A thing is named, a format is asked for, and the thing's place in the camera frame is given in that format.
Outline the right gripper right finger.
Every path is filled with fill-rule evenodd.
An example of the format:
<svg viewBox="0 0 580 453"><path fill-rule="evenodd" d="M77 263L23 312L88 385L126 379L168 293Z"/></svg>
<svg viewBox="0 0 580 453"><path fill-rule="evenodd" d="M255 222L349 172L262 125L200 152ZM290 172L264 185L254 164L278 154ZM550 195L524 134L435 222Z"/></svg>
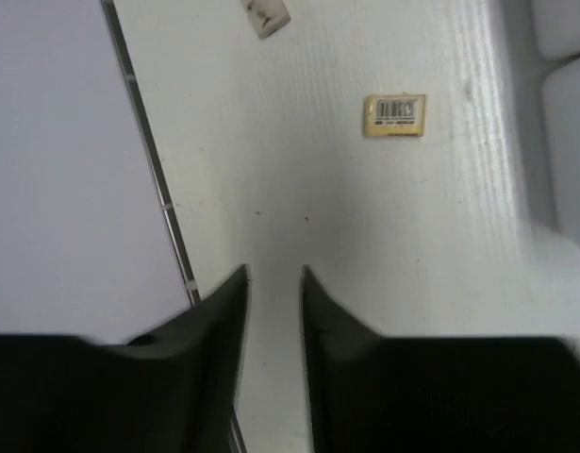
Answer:
<svg viewBox="0 0 580 453"><path fill-rule="evenodd" d="M557 337L387 337L305 268L317 452L580 452L580 360Z"/></svg>

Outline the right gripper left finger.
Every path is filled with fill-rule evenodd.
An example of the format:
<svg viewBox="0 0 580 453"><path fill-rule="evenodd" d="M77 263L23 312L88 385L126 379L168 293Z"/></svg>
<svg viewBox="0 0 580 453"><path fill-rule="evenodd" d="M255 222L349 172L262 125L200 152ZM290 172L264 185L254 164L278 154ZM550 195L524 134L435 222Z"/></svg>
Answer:
<svg viewBox="0 0 580 453"><path fill-rule="evenodd" d="M128 344L0 334L0 452L226 452L248 271Z"/></svg>

